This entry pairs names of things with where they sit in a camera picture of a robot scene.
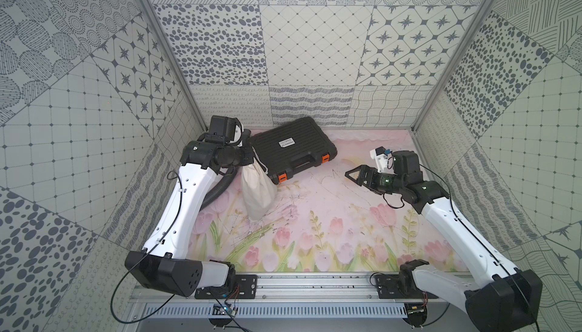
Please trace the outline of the white cloth soil bag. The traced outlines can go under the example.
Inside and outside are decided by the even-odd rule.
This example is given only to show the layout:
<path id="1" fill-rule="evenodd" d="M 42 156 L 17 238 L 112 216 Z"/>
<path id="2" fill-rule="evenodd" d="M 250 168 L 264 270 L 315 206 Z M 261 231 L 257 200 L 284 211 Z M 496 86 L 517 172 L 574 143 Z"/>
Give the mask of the white cloth soil bag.
<path id="1" fill-rule="evenodd" d="M 268 176 L 268 167 L 251 148 L 252 163 L 242 167 L 241 190 L 251 221 L 261 220 L 273 206 L 277 185 Z"/>

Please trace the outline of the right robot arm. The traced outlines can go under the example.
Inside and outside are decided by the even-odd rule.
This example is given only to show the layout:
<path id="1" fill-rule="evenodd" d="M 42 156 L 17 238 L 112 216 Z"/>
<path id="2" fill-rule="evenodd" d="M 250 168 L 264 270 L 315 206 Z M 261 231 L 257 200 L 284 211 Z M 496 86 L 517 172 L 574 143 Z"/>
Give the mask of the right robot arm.
<path id="1" fill-rule="evenodd" d="M 479 331 L 537 327 L 541 278 L 502 255 L 462 214 L 441 182 L 424 179 L 427 167 L 409 150 L 371 151 L 373 167 L 359 165 L 346 178 L 381 197 L 399 195 L 404 205 L 435 227 L 465 263 L 472 282 L 441 271 L 424 259 L 400 265 L 395 286 L 405 297 L 431 296 L 465 312 Z"/>

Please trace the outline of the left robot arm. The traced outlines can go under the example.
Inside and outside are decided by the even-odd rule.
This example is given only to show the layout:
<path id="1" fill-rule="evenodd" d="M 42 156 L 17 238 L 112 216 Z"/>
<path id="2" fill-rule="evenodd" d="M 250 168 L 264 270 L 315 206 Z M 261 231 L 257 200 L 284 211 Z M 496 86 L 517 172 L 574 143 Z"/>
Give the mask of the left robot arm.
<path id="1" fill-rule="evenodd" d="M 164 213 L 140 251 L 132 251 L 125 267 L 138 283 L 171 295 L 190 297 L 198 289 L 232 293 L 236 271 L 229 262 L 187 258 L 189 238 L 207 194 L 222 169 L 235 171 L 253 162 L 248 146 L 192 141 L 183 150 L 176 184 Z"/>

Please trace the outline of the black plastic tool case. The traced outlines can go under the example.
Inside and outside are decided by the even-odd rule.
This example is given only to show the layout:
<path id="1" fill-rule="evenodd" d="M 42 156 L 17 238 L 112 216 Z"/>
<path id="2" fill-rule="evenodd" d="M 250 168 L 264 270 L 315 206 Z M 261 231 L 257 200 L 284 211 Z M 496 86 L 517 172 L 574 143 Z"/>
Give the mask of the black plastic tool case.
<path id="1" fill-rule="evenodd" d="M 311 117 L 258 133 L 249 141 L 276 185 L 337 156 L 336 146 Z"/>

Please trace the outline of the pink floral table mat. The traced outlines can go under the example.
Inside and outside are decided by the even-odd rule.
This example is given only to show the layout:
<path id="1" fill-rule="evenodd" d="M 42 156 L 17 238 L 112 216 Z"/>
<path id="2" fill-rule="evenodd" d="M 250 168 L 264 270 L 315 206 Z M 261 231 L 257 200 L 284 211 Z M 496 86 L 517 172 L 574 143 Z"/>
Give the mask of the pink floral table mat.
<path id="1" fill-rule="evenodd" d="M 331 162 L 303 171 L 277 188 L 260 220 L 247 215 L 239 180 L 203 210 L 189 239 L 190 259 L 219 260 L 239 272 L 397 271 L 424 259 L 442 271 L 465 264 L 430 223 L 397 195 L 379 196 L 345 173 L 371 165 L 371 150 L 413 150 L 405 130 L 331 130 Z"/>

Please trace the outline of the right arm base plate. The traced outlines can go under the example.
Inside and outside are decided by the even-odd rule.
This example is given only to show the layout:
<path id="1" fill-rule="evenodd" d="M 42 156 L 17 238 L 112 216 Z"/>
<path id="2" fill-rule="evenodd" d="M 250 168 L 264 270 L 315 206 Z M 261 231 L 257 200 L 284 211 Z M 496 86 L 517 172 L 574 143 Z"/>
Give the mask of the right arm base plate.
<path id="1" fill-rule="evenodd" d="M 431 293 L 426 293 L 412 287 L 404 287 L 400 282 L 400 277 L 396 274 L 373 273 L 369 277 L 369 283 L 377 291 L 377 296 L 381 300 L 435 300 L 438 297 Z"/>

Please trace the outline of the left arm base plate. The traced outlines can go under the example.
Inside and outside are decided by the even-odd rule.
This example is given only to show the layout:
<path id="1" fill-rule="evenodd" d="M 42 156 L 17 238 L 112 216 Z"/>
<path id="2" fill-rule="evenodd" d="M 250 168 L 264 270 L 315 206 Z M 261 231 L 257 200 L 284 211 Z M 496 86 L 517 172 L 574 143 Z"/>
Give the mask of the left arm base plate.
<path id="1" fill-rule="evenodd" d="M 236 274 L 229 277 L 225 285 L 221 287 L 206 287 L 197 289 L 194 297 L 196 300 L 219 300 L 241 299 L 254 300 L 256 298 L 256 288 L 258 276 L 256 274 Z"/>

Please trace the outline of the aluminium mounting rail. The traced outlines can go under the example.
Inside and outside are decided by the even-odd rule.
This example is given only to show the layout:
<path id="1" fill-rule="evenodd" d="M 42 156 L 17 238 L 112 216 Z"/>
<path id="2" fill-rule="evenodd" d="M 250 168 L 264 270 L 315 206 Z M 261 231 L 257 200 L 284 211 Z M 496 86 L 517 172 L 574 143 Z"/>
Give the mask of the aluminium mounting rail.
<path id="1" fill-rule="evenodd" d="M 377 288 L 370 281 L 371 272 L 353 273 L 258 273 L 253 300 L 256 303 L 310 303 L 310 302 L 367 302 L 379 300 Z M 444 273 L 455 276 L 462 283 L 477 286 L 468 272 Z M 169 294 L 135 286 L 130 303 L 162 303 Z"/>

